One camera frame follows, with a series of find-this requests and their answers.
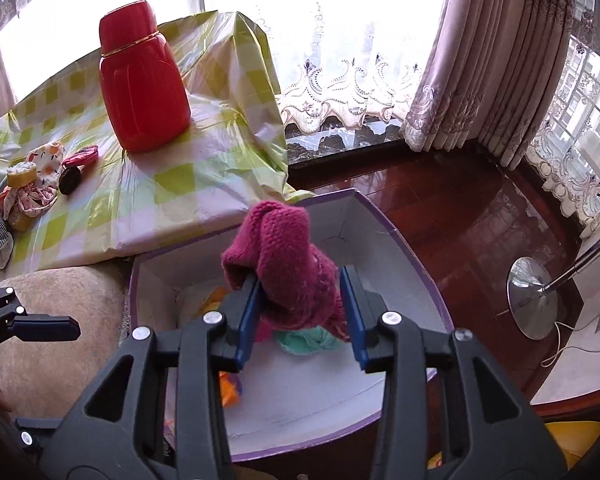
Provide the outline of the red thermos jug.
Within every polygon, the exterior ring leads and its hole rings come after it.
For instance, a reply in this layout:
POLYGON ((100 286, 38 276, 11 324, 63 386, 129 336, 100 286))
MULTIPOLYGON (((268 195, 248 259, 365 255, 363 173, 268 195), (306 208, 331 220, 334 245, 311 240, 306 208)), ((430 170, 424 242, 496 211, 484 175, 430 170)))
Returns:
POLYGON ((99 22, 99 80, 110 124, 130 153, 158 150, 190 122, 178 66, 145 0, 128 3, 99 22))

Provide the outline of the yellow plastic object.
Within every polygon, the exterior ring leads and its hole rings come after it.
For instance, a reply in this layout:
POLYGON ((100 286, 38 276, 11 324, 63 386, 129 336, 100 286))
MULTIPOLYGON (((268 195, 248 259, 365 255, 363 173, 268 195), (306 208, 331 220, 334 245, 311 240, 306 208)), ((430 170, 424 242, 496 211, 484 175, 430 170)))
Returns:
POLYGON ((545 425, 564 454, 568 468, 574 466, 600 437, 600 422, 548 422, 545 425))

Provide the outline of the white purple cardboard box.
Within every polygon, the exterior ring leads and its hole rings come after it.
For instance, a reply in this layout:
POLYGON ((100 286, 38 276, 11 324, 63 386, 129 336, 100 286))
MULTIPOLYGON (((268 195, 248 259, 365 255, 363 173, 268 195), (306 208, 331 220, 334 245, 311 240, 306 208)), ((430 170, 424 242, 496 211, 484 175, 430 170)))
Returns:
POLYGON ((425 330, 452 330, 436 284, 394 225, 364 195, 345 190, 291 207, 253 206, 240 226, 138 257, 133 326, 175 330, 201 317, 214 292, 233 299, 261 286, 260 321, 273 332, 321 326, 337 343, 300 356, 274 339, 242 360, 242 395, 225 410, 230 455, 241 462, 321 444, 378 419, 383 374, 355 361, 339 273, 350 266, 372 299, 425 330))

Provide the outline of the teal knitted cloth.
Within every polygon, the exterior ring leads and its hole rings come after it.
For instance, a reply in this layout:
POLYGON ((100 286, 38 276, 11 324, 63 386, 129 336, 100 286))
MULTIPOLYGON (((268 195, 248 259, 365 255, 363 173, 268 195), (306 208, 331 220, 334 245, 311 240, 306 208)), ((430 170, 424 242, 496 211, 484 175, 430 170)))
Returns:
POLYGON ((274 338, 282 350, 293 356, 312 356, 342 346, 341 340, 320 326, 304 330, 276 330, 274 338))

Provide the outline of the chrome floor lamp base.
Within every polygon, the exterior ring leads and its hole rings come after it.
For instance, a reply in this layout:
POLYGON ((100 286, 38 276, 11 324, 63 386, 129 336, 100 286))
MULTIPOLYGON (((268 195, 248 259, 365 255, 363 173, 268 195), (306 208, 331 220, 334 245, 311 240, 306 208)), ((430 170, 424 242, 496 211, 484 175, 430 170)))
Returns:
POLYGON ((557 322, 557 289, 600 256, 600 238, 557 278, 531 257, 521 257, 509 269, 506 296, 518 330, 530 340, 546 338, 557 322))

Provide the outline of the floral lace curtain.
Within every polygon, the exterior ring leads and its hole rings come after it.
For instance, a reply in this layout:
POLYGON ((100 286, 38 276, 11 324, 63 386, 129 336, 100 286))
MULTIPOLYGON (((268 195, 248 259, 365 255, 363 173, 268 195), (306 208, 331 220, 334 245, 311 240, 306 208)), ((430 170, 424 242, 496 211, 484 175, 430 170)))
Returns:
POLYGON ((314 133, 335 117, 402 119, 439 28, 444 0, 204 0, 265 32, 285 124, 314 133))

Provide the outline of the red floral white cloth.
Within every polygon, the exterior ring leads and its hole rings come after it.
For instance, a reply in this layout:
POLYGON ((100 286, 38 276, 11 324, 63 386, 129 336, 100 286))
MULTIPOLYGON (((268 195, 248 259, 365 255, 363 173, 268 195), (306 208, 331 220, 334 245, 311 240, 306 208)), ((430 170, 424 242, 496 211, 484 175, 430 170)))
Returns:
POLYGON ((57 200, 57 190, 52 186, 39 188, 34 183, 21 188, 6 186, 0 193, 0 211, 7 220, 13 211, 19 211, 29 218, 38 218, 48 211, 57 200))

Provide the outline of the magenta knitted hat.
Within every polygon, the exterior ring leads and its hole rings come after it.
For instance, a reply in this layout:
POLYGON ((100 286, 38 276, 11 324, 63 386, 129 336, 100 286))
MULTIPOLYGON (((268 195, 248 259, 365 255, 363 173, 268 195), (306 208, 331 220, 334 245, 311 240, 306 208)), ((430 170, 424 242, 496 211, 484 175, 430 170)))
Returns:
POLYGON ((304 208, 275 200, 251 207, 221 263, 231 289, 242 288, 251 275, 260 281, 270 302, 261 318, 272 330, 320 326, 350 340, 338 268, 311 242, 304 208))

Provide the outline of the black round compact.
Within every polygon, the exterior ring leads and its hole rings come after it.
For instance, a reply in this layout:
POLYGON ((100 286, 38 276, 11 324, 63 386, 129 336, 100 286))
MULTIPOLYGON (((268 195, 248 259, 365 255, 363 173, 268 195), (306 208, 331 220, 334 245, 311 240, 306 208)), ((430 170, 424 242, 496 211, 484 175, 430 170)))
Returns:
POLYGON ((58 190, 62 195, 71 195, 82 182, 82 171, 78 166, 68 166, 58 179, 58 190))

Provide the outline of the yellow sponge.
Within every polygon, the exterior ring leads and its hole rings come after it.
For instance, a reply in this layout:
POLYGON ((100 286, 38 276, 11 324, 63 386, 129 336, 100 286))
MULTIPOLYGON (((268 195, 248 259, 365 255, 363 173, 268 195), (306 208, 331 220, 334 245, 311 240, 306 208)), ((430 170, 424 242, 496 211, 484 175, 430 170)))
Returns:
POLYGON ((10 188, 23 188, 34 182, 38 176, 38 167, 35 162, 18 162, 6 172, 6 182, 10 188))

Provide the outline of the fruit print white cloth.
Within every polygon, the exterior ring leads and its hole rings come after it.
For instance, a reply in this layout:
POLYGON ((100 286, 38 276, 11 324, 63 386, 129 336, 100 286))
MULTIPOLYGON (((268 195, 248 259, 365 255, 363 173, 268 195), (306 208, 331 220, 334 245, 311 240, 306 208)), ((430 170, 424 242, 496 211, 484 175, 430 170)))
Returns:
POLYGON ((36 166, 36 184, 58 188, 64 159, 65 147, 59 141, 43 144, 30 151, 27 161, 36 166))

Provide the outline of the brown pleated curtain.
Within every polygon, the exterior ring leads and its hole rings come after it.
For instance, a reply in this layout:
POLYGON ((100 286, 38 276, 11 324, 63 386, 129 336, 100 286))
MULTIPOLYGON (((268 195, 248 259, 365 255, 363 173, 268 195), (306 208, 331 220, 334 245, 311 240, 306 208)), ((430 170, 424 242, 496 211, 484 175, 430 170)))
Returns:
POLYGON ((564 67, 574 0, 445 0, 401 133, 415 152, 477 140, 515 169, 564 67))

